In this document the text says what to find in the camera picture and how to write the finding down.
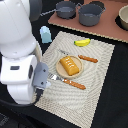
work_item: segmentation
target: cable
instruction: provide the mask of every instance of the cable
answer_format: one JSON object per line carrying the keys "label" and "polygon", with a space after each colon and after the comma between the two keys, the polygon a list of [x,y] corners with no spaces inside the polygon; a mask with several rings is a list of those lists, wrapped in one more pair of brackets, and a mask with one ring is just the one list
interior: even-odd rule
{"label": "cable", "polygon": [[43,90],[39,89],[39,88],[36,88],[36,94],[37,94],[36,95],[36,100],[33,103],[30,103],[30,104],[23,104],[23,105],[22,104],[14,104],[14,103],[6,102],[6,101],[1,100],[1,99],[0,99],[0,102],[2,104],[9,105],[9,106],[14,106],[14,107],[29,107],[31,105],[36,104],[39,101],[39,99],[41,97],[41,94],[43,94]]}

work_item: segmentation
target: table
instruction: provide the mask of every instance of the table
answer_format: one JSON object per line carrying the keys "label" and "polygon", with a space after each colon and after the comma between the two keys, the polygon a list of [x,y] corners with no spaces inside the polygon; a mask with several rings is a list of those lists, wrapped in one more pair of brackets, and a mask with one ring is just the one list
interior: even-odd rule
{"label": "table", "polygon": [[[60,0],[43,0],[42,12],[55,8],[55,4]],[[97,37],[82,32],[69,30],[48,24],[48,20],[53,13],[40,17],[38,21],[32,22],[32,32],[37,41],[40,43],[42,52],[48,48],[50,43],[42,44],[39,29],[42,26],[49,27],[52,40],[57,36],[59,31],[72,33],[79,36],[86,36],[91,39],[100,40],[115,45],[113,56],[110,61],[108,72],[101,91],[97,109],[91,128],[127,128],[128,127],[128,44],[119,41]],[[0,99],[14,102],[7,92],[5,85],[0,85]],[[0,110],[13,110],[25,116],[32,117],[52,128],[78,128],[74,124],[63,120],[45,110],[35,106],[18,108],[3,106],[0,104]]]}
{"label": "table", "polygon": [[[92,0],[84,0],[83,5],[89,4],[91,1]],[[93,27],[83,27],[83,25],[79,23],[78,9],[76,9],[76,17],[71,20],[64,20],[62,18],[59,18],[57,14],[54,13],[52,17],[48,20],[48,23],[84,33],[89,33],[92,35],[97,35],[122,42],[128,42],[127,31],[121,29],[117,25],[115,20],[119,14],[119,10],[122,7],[126,6],[128,3],[115,2],[109,0],[101,0],[101,2],[104,3],[104,7],[106,8],[106,10],[102,13],[99,23]]]}

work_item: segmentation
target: banana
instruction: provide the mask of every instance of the banana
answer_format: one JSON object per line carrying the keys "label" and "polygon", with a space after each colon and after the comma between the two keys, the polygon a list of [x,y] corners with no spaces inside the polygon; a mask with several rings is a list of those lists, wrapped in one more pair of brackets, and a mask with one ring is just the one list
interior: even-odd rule
{"label": "banana", "polygon": [[74,41],[74,44],[77,46],[86,46],[90,43],[90,39],[86,39],[86,40],[78,40],[78,41]]}

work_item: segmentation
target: pot handle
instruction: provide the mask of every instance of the pot handle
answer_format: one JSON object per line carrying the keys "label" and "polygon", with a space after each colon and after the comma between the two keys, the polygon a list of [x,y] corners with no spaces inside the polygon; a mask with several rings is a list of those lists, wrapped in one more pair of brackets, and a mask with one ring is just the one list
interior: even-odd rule
{"label": "pot handle", "polygon": [[104,7],[104,9],[102,9],[101,13],[99,14],[99,16],[106,10],[106,8]]}
{"label": "pot handle", "polygon": [[46,14],[49,14],[49,13],[51,13],[51,12],[55,12],[55,11],[58,11],[58,10],[54,9],[54,10],[49,11],[49,12],[41,13],[40,15],[41,15],[41,16],[44,16],[44,15],[46,15]]}
{"label": "pot handle", "polygon": [[78,9],[78,6],[82,7],[82,4],[78,3],[78,4],[76,5],[76,8],[77,8],[77,9]]}

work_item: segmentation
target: knife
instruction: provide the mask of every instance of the knife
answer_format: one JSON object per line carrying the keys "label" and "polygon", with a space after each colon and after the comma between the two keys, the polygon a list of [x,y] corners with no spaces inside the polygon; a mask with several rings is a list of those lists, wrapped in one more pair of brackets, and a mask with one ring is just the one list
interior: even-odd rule
{"label": "knife", "polygon": [[82,84],[76,83],[76,82],[68,80],[68,79],[63,79],[63,78],[61,78],[55,74],[52,74],[50,72],[48,73],[48,78],[52,79],[52,80],[60,80],[66,84],[72,85],[72,86],[77,87],[77,88],[82,89],[82,90],[86,89],[86,87]]}
{"label": "knife", "polygon": [[90,58],[90,57],[87,57],[87,56],[69,53],[69,52],[63,51],[61,49],[58,49],[58,51],[61,52],[61,53],[63,53],[63,54],[65,54],[65,55],[75,55],[75,56],[78,56],[80,59],[83,59],[83,60],[91,61],[91,62],[94,62],[94,63],[97,63],[98,62],[97,59]]}

